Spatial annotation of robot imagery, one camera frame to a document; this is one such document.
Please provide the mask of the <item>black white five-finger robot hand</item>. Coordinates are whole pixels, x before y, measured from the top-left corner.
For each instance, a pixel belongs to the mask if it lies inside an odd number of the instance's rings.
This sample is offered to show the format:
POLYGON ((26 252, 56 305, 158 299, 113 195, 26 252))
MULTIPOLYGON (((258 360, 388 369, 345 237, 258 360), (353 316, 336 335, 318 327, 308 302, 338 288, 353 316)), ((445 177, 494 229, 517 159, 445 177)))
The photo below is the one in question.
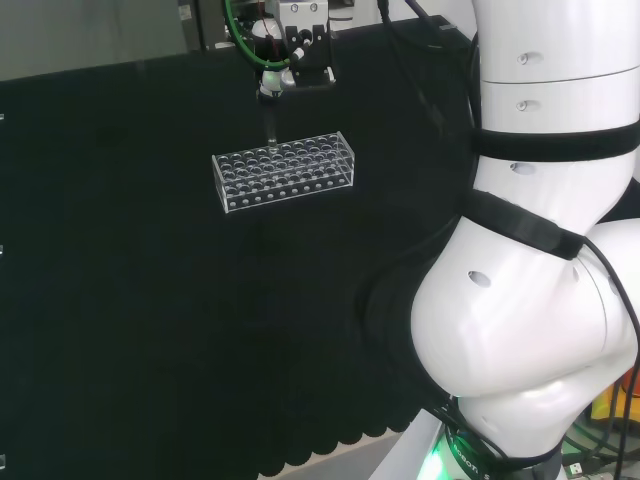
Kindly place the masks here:
POLYGON ((251 40, 258 58, 272 63, 289 61, 282 70, 257 71, 260 102, 274 103, 284 93, 326 89, 336 83, 331 39, 324 26, 314 25, 311 30, 288 26, 282 34, 275 19, 265 18, 253 25, 251 40))

